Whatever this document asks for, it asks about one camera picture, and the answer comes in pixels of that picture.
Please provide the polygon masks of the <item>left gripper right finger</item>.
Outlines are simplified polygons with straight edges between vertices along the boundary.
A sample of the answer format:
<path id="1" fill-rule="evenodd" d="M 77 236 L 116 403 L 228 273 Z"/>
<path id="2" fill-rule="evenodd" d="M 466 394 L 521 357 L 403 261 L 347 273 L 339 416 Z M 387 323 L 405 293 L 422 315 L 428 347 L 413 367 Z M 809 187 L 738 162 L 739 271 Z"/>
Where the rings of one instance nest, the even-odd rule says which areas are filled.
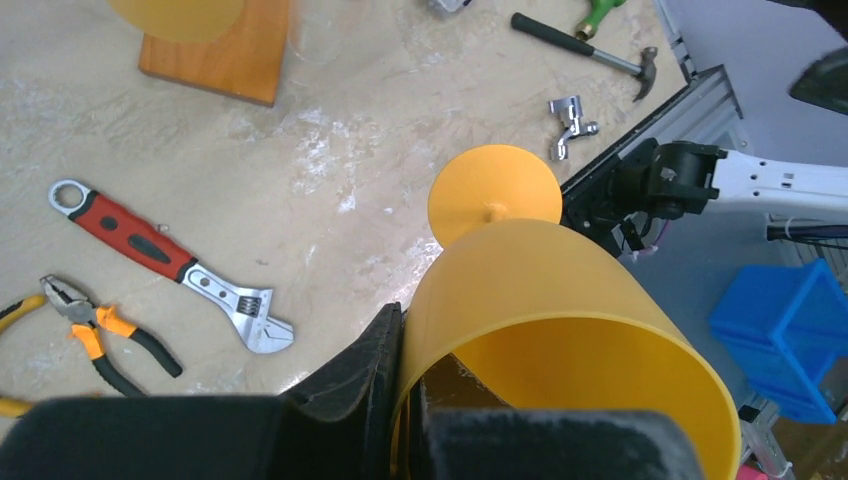
<path id="1" fill-rule="evenodd" d="M 702 479 L 692 443 L 650 411 L 520 409 L 453 355 L 409 395 L 412 479 Z"/>

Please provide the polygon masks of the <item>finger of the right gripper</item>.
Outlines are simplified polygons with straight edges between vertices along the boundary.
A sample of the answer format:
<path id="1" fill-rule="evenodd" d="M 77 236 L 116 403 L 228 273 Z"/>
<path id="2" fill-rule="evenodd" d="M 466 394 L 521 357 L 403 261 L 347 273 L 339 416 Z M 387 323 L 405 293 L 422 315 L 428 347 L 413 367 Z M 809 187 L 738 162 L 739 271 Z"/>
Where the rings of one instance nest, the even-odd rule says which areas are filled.
<path id="1" fill-rule="evenodd" d="M 792 84 L 789 95 L 798 101 L 847 115 L 847 47 L 813 62 Z"/>

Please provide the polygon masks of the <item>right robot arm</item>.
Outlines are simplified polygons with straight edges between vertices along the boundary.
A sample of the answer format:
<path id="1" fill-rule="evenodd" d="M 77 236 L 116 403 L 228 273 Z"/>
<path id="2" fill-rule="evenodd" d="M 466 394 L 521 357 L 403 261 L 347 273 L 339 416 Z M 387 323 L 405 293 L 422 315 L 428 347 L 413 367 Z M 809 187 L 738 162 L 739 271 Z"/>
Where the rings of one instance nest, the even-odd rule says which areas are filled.
<path id="1" fill-rule="evenodd" d="M 770 240 L 847 236 L 847 170 L 757 157 L 689 141 L 649 139 L 611 173 L 607 193 L 626 214 L 677 220 L 686 214 L 765 213 L 783 224 Z"/>

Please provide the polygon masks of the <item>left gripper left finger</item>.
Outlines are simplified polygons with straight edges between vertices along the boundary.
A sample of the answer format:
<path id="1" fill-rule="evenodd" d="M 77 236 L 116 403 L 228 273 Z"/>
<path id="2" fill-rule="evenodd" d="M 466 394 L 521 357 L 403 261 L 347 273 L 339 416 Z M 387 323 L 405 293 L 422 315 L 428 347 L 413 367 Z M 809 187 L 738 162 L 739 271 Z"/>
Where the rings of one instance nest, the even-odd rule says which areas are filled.
<path id="1" fill-rule="evenodd" d="M 5 479 L 386 479 L 402 308 L 280 395 L 60 398 L 1 444 Z"/>

